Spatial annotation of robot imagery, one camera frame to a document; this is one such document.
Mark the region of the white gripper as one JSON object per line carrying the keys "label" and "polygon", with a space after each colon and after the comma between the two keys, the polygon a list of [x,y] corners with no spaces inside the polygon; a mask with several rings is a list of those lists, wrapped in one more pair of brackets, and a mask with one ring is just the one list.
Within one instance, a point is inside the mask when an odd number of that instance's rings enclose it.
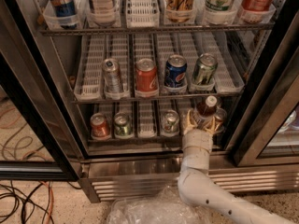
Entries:
{"label": "white gripper", "polygon": [[212,134],[219,133],[222,121],[215,117],[205,126],[204,131],[198,130],[197,123],[193,118],[193,111],[190,109],[183,116],[182,150],[183,158],[181,169],[193,168],[200,171],[209,170],[209,158],[213,146]]}

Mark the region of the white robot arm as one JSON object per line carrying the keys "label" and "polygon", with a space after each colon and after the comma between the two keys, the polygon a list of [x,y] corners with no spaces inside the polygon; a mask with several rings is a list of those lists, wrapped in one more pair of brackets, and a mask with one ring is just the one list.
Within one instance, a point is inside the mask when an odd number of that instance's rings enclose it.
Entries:
{"label": "white robot arm", "polygon": [[208,176],[212,135],[199,130],[190,109],[183,121],[183,158],[178,177],[180,199],[191,206],[205,206],[236,224],[295,224],[262,207],[234,196]]}

